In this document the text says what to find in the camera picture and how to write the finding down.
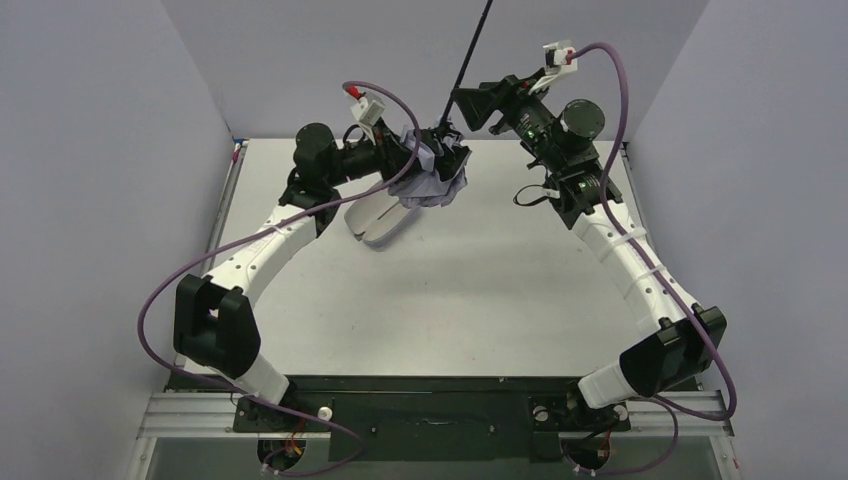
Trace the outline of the lavender umbrella case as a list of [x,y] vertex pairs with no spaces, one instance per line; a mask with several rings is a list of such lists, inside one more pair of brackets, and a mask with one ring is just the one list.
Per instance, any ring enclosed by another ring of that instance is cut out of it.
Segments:
[[396,197],[378,193],[351,203],[344,221],[352,236],[372,250],[382,250],[420,216]]

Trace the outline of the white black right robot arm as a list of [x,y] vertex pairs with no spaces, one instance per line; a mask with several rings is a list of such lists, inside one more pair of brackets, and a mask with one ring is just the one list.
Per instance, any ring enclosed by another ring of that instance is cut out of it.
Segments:
[[601,108],[577,99],[555,115],[544,94],[532,91],[534,81],[509,75],[456,88],[452,99],[472,131],[501,113],[491,133],[516,133],[534,165],[546,169],[550,205],[608,272],[636,319],[639,341],[570,389],[570,412],[580,419],[633,397],[653,397],[707,370],[727,322],[719,308],[703,308],[674,284],[604,175],[594,145],[605,126]]

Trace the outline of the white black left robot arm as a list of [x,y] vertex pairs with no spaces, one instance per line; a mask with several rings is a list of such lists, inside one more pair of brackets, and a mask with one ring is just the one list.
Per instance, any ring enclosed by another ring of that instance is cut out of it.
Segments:
[[262,407],[294,416],[292,382],[260,352],[253,303],[283,267],[318,239],[342,203],[338,186],[379,173],[377,193],[410,174],[425,134],[394,133],[383,122],[356,143],[337,143],[322,123],[302,127],[294,139],[294,167],[263,226],[236,243],[236,252],[204,276],[188,274],[176,288],[173,345]]

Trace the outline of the lavender umbrella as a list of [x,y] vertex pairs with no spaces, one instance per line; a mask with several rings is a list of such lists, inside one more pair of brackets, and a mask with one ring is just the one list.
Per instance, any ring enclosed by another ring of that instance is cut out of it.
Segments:
[[406,208],[446,206],[467,185],[466,166],[471,151],[462,144],[464,137],[452,123],[450,114],[455,105],[454,90],[465,79],[492,4],[487,1],[483,7],[437,123],[422,131],[421,143],[415,148],[416,162],[388,189]]

